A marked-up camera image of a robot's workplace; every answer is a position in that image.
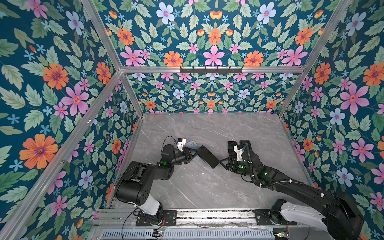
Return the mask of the light blue phone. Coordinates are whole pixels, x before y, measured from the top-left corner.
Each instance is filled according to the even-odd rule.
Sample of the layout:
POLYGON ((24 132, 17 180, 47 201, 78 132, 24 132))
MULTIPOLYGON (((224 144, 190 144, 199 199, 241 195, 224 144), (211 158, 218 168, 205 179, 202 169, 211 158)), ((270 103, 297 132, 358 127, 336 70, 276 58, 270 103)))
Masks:
POLYGON ((196 141, 189 141, 186 143, 186 147, 189 149, 197 150, 200 146, 196 143, 196 141))

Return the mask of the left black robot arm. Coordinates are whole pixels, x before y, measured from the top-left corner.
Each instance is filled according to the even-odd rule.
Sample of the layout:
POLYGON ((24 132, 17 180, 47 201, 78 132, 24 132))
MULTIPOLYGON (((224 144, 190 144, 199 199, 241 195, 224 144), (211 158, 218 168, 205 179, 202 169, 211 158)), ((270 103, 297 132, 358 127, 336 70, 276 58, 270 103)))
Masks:
POLYGON ((198 149, 174 145, 162 148, 161 159, 155 164, 132 161, 114 186, 114 197, 122 203, 131 204, 139 210, 138 216, 151 225, 161 224, 164 217, 163 204, 151 196, 155 180, 169 180, 176 165, 188 164, 197 156, 198 149))

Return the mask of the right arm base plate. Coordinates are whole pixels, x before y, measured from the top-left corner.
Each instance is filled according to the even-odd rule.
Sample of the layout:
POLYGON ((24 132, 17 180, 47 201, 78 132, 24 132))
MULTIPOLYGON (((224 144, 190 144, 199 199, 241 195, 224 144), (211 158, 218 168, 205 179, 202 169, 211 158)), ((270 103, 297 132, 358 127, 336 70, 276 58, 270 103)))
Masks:
POLYGON ((275 225, 275 226, 296 226, 296 222, 289 222, 277 211, 268 209, 252 210, 258 225, 275 225))

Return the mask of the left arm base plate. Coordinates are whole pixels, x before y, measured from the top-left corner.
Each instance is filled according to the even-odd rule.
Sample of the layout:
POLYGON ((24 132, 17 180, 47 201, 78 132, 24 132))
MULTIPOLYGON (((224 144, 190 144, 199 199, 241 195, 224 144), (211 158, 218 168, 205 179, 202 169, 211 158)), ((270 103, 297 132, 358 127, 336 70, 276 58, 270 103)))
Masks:
POLYGON ((139 212, 137 216, 137 227, 162 227, 175 226, 177 221, 176 210, 160 210, 155 215, 139 212))

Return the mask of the purple-edged phone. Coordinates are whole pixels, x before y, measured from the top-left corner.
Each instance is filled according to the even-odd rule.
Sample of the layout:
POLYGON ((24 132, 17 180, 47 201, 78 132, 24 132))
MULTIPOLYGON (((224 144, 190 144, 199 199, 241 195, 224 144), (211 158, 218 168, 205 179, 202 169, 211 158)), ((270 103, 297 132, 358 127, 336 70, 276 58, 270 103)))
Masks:
POLYGON ((214 154, 212 154, 205 146, 200 146, 198 148, 197 154, 212 169, 215 169, 220 163, 220 160, 214 154))

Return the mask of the silver-edged black phone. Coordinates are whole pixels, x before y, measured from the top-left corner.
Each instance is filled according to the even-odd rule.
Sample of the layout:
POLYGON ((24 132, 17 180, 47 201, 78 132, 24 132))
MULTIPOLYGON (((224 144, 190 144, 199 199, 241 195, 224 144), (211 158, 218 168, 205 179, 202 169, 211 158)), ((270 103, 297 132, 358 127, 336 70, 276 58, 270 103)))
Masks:
POLYGON ((250 151, 252 149, 251 142, 249 140, 240 140, 240 147, 244 151, 250 151))

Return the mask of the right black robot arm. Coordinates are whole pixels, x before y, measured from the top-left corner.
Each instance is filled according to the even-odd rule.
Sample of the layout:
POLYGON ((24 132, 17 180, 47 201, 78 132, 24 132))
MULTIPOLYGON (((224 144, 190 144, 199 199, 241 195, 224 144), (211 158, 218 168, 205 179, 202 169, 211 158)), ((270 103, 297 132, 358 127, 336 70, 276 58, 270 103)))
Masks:
POLYGON ((266 215, 273 224, 302 223, 328 232, 335 240, 360 239, 365 221, 351 196, 344 192, 320 190, 297 181, 265 166, 251 150, 242 153, 242 158, 239 162, 228 157, 220 163, 228 171, 249 176, 250 182, 262 189, 283 193, 302 203, 295 205, 287 200, 276 200, 266 215))

